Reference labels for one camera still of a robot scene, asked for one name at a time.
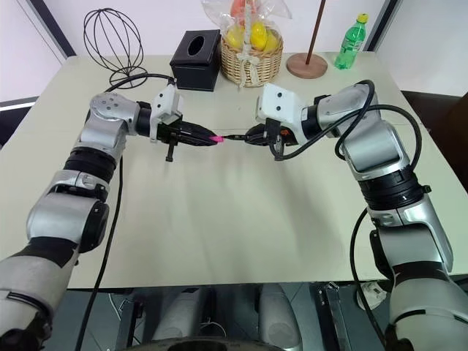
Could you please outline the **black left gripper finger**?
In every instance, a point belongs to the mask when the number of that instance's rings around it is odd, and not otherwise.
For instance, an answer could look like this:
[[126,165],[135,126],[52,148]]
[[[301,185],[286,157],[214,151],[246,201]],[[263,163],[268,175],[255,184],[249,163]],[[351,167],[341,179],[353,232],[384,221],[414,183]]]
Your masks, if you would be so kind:
[[181,130],[197,138],[210,139],[214,136],[214,132],[208,128],[190,122],[183,122],[181,125]]
[[211,137],[199,135],[181,135],[181,142],[190,146],[215,146],[217,142]]

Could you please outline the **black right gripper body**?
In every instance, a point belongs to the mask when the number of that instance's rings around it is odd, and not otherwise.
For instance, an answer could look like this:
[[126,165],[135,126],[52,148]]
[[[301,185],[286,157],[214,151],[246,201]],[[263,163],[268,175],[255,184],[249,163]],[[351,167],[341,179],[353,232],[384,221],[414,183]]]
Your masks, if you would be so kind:
[[277,120],[267,118],[265,120],[265,135],[275,161],[293,158],[292,154],[284,154],[284,146],[293,141],[293,132],[290,129],[282,127]]

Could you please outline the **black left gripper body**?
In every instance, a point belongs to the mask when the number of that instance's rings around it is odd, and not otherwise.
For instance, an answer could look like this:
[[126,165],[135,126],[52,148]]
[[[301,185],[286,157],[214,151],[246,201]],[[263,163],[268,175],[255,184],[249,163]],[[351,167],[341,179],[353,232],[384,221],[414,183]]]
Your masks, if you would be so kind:
[[179,115],[175,117],[175,121],[166,124],[160,122],[157,127],[157,140],[162,143],[168,144],[167,155],[165,157],[166,162],[173,161],[173,153],[175,147],[178,145],[178,137],[181,133],[181,122],[183,116]]

